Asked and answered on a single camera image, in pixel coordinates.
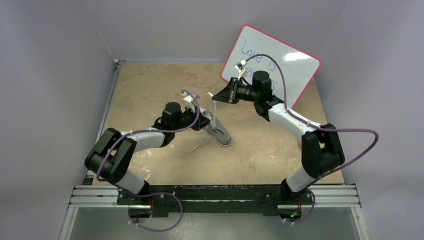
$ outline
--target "floor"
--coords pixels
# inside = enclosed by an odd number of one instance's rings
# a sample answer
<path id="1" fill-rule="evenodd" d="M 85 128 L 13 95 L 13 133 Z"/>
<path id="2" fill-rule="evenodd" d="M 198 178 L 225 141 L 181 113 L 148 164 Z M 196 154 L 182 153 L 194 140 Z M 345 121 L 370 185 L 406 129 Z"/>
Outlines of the floor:
<path id="1" fill-rule="evenodd" d="M 223 67 L 223 63 L 125 64 L 107 126 L 119 131 L 146 129 L 161 116 L 166 103 L 183 105 L 182 89 L 199 94 L 200 105 L 212 110 L 206 93 L 215 94 L 227 85 L 221 78 Z M 293 109 L 312 121 L 327 122 L 314 80 Z M 177 133 L 166 147 L 135 153 L 129 168 L 155 185 L 279 184 L 301 166 L 297 140 L 258 116 L 253 103 L 218 103 L 217 118 L 232 137 L 229 147 L 218 145 L 204 130 L 189 129 Z M 320 183 L 344 180 L 336 172 Z"/>

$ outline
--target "gray partition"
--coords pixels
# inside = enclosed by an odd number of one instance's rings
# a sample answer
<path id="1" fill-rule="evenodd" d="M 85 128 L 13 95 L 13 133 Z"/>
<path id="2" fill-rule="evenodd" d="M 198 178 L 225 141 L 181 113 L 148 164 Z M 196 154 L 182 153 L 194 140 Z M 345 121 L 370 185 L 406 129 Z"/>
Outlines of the gray partition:
<path id="1" fill-rule="evenodd" d="M 72 240 L 359 240 L 350 207 L 315 208 L 309 219 L 291 226 L 279 217 L 261 214 L 185 213 L 181 223 L 168 232 L 151 232 L 128 224 L 127 208 L 84 207 L 78 209 Z M 177 213 L 151 218 L 151 228 L 168 228 Z"/>

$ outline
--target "cable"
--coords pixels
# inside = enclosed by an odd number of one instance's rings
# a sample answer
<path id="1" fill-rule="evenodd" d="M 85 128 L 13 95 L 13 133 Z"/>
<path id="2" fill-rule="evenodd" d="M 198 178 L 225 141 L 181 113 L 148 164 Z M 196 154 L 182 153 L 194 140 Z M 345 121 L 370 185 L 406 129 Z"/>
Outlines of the cable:
<path id="1" fill-rule="evenodd" d="M 185 131 L 185 130 L 191 128 L 194 124 L 196 124 L 196 122 L 199 119 L 199 115 L 200 115 L 199 103 L 196 100 L 195 96 L 191 92 L 189 92 L 187 90 L 182 90 L 181 92 L 182 93 L 187 93 L 194 100 L 194 104 L 196 105 L 196 117 L 195 117 L 194 121 L 189 126 L 184 127 L 182 129 L 177 129 L 177 130 L 143 129 L 143 130 L 137 130 L 137 131 L 129 132 L 129 133 L 126 133 L 126 134 L 122 135 L 110 147 L 110 149 L 107 151 L 106 156 L 104 156 L 103 161 L 101 161 L 101 164 L 98 167 L 97 172 L 96 172 L 96 176 L 95 176 L 95 179 L 97 179 L 97 181 L 99 181 L 99 182 L 106 182 L 106 180 L 100 178 L 100 173 L 102 172 L 103 166 L 105 166 L 106 160 L 109 158 L 109 156 L 111 155 L 111 153 L 115 150 L 115 148 L 119 145 L 119 143 L 122 142 L 122 140 L 124 140 L 126 137 L 128 137 L 128 136 L 130 136 L 132 134 L 141 134 L 141 133 L 179 133 L 179 132 L 182 132 L 182 131 Z"/>
<path id="2" fill-rule="evenodd" d="M 100 181 L 100 182 L 105 182 L 106 181 L 106 180 L 100 178 L 100 173 L 102 171 L 102 168 L 105 165 L 106 160 L 111 155 L 112 151 L 115 150 L 115 148 L 119 145 L 119 143 L 123 139 L 125 139 L 126 137 L 128 137 L 128 136 L 130 136 L 132 134 L 140 134 L 140 133 L 179 133 L 179 132 L 182 132 L 182 131 L 185 131 L 185 130 L 191 128 L 194 124 L 196 124 L 196 122 L 199 120 L 199 115 L 200 115 L 200 106 L 199 106 L 199 103 L 196 100 L 195 96 L 191 92 L 189 92 L 187 90 L 182 90 L 181 92 L 182 93 L 187 93 L 188 95 L 190 95 L 190 97 L 193 98 L 194 104 L 196 105 L 196 117 L 195 117 L 194 121 L 189 126 L 184 127 L 182 129 L 177 129 L 177 130 L 143 129 L 143 130 L 137 130 L 137 131 L 129 132 L 129 133 L 126 133 L 126 134 L 122 135 L 110 147 L 110 149 L 107 151 L 106 156 L 104 156 L 103 161 L 101 161 L 101 164 L 100 164 L 100 166 L 97 169 L 96 177 L 95 177 L 98 181 Z M 174 196 L 174 195 L 172 195 L 172 194 L 170 194 L 168 192 L 156 192 L 156 193 L 147 194 L 147 195 L 137 195 L 137 194 L 134 194 L 134 193 L 132 193 L 132 192 L 130 192 L 128 190 L 126 190 L 126 191 L 128 192 L 129 195 L 132 195 L 132 196 L 137 197 L 137 198 L 147 198 L 147 197 L 152 197 L 152 196 L 157 196 L 157 195 L 162 195 L 162 194 L 163 195 L 168 195 L 168 196 L 173 197 L 177 201 L 177 203 L 179 205 L 180 215 L 179 215 L 178 220 L 176 221 L 176 223 L 174 225 L 172 225 L 172 226 L 170 226 L 168 228 L 165 228 L 165 229 L 154 229 L 154 228 L 150 228 L 150 227 L 147 227 L 147 226 L 140 225 L 137 222 L 133 222 L 131 220 L 130 212 L 128 210 L 128 217 L 130 218 L 130 223 L 134 224 L 135 226 L 137 226 L 139 228 L 142 228 L 142 229 L 145 229 L 145 230 L 152 231 L 152 232 L 160 233 L 160 232 L 166 232 L 166 231 L 169 231 L 169 230 L 175 228 L 181 222 L 181 219 L 183 218 L 183 213 L 184 213 L 184 211 L 183 211 L 183 205 L 181 204 L 181 201 L 176 196 Z"/>
<path id="3" fill-rule="evenodd" d="M 355 132 L 355 133 L 371 133 L 371 134 L 374 134 L 374 141 L 372 141 L 372 143 L 363 151 L 363 152 L 361 152 L 358 156 L 356 156 L 356 157 L 354 157 L 352 160 L 350 160 L 349 162 L 347 162 L 346 164 L 343 164 L 343 165 L 341 165 L 341 166 L 339 166 L 339 167 L 336 167 L 335 169 L 333 169 L 333 170 L 331 170 L 331 171 L 329 171 L 329 172 L 327 172 L 327 173 L 324 173 L 323 175 L 321 175 L 319 178 L 317 178 L 317 179 L 315 179 L 313 182 L 311 182 L 308 186 L 307 186 L 307 188 L 308 187 L 310 187 L 311 185 L 313 185 L 313 184 L 315 184 L 316 182 L 318 182 L 320 179 L 322 179 L 322 178 L 324 178 L 324 177 L 326 177 L 326 176 L 328 176 L 328 175 L 330 175 L 330 174 L 333 174 L 333 173 L 335 173 L 335 172 L 337 172 L 337 171 L 339 171 L 339 170 L 342 170 L 342 169 L 344 169 L 344 168 L 346 168 L 347 166 L 349 166 L 349 165 L 351 165 L 351 164 L 353 164 L 354 162 L 356 162 L 358 159 L 360 159 L 362 156 L 364 156 L 366 153 L 368 153 L 376 144 L 377 144 L 377 142 L 378 142 L 378 140 L 379 140 L 379 134 L 375 131 L 375 130 L 372 130 L 372 129 L 366 129 L 366 128 L 321 128 L 320 126 L 316 126 L 316 125 L 314 125 L 314 124 L 310 124 L 310 123 L 308 123 L 307 121 L 305 121 L 305 120 L 303 120 L 302 118 L 300 118 L 300 117 L 298 117 L 298 116 L 296 116 L 295 114 L 293 114 L 291 111 L 290 111 L 290 109 L 287 107 L 287 89 L 286 89 L 286 80 L 284 79 L 284 75 L 283 75 L 283 71 L 281 70 L 281 67 L 280 67 L 280 65 L 277 63 L 277 61 L 275 61 L 274 60 L 274 58 L 273 57 L 271 57 L 270 55 L 268 55 L 268 54 L 264 54 L 264 53 L 259 53 L 259 54 L 256 54 L 256 55 L 252 55 L 252 56 L 250 56 L 250 57 L 248 57 L 247 59 L 246 59 L 246 63 L 249 61 L 249 60 L 251 60 L 251 59 L 253 59 L 253 58 L 256 58 L 256 57 L 260 57 L 260 56 L 264 56 L 264 57 L 267 57 L 267 58 L 269 58 L 274 64 L 275 64 L 275 66 L 278 68 L 278 71 L 279 71 L 279 73 L 280 73 L 280 75 L 281 75 L 281 80 L 282 80 L 282 89 L 283 89 L 283 93 L 284 93 L 284 107 L 285 107 L 285 109 L 286 109 L 286 111 L 287 111 L 287 113 L 290 115 L 290 116 L 292 116 L 294 119 L 296 119 L 296 120 L 298 120 L 298 121 L 300 121 L 300 122 L 302 122 L 302 123 L 304 123 L 304 124 L 306 124 L 306 125 L 309 125 L 309 126 L 311 126 L 311 127 L 313 127 L 314 129 L 317 129 L 317 130 L 320 130 L 320 131 L 322 131 L 322 132 L 332 132 L 332 133 L 334 133 L 334 132 L 339 132 L 339 133 L 351 133 L 351 132 Z M 312 192 L 312 191 L 310 191 L 311 192 L 311 194 L 312 194 L 312 206 L 310 207 L 310 210 L 308 211 L 308 213 L 303 217 L 303 218 L 301 218 L 299 221 L 296 221 L 296 222 L 293 222 L 292 224 L 298 224 L 298 223 L 301 223 L 301 222 L 303 222 L 310 214 L 311 214 L 311 212 L 312 212 L 312 210 L 314 209 L 314 205 L 315 205 L 315 195 L 314 195 L 314 193 Z"/>

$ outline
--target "metal frame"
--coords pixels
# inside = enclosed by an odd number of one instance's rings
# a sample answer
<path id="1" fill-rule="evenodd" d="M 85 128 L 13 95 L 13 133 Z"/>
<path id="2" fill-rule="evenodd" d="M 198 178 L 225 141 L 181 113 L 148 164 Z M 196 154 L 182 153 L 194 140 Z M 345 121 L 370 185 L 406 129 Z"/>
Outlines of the metal frame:
<path id="1" fill-rule="evenodd" d="M 97 138 L 105 130 L 108 124 L 109 111 L 114 98 L 118 79 L 121 74 L 122 66 L 127 63 L 125 60 L 119 59 L 116 65 L 116 71 L 112 83 L 112 88 L 107 100 L 106 108 L 101 120 Z M 86 177 L 93 178 L 94 172 L 88 171 Z M 355 185 L 330 184 L 330 185 L 313 185 L 310 187 L 315 194 L 316 208 L 351 208 L 352 217 L 356 226 L 360 240 L 369 240 L 364 217 L 361 212 L 361 203 L 358 191 Z M 72 191 L 69 201 L 66 218 L 60 233 L 60 240 L 69 240 L 74 227 L 75 219 L 80 208 L 139 208 L 150 209 L 149 205 L 117 205 L 118 191 L 115 186 L 100 185 L 76 185 Z M 278 205 L 279 209 L 292 209 L 296 205 Z"/>

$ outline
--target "whiteboard with red border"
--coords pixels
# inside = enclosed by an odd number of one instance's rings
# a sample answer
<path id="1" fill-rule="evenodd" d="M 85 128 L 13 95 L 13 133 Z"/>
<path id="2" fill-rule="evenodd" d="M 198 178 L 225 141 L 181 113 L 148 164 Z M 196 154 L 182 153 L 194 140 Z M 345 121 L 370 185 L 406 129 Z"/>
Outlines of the whiteboard with red border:
<path id="1" fill-rule="evenodd" d="M 270 55 L 281 67 L 287 87 L 287 105 L 292 108 L 320 68 L 320 60 L 250 25 L 245 25 L 241 28 L 240 35 L 222 70 L 222 78 L 228 82 L 231 77 L 237 77 L 239 73 L 234 65 L 259 53 Z M 273 94 L 284 99 L 280 72 L 270 59 L 265 56 L 255 57 L 247 62 L 246 70 L 245 78 L 249 83 L 252 83 L 255 71 L 267 71 L 272 79 Z"/>

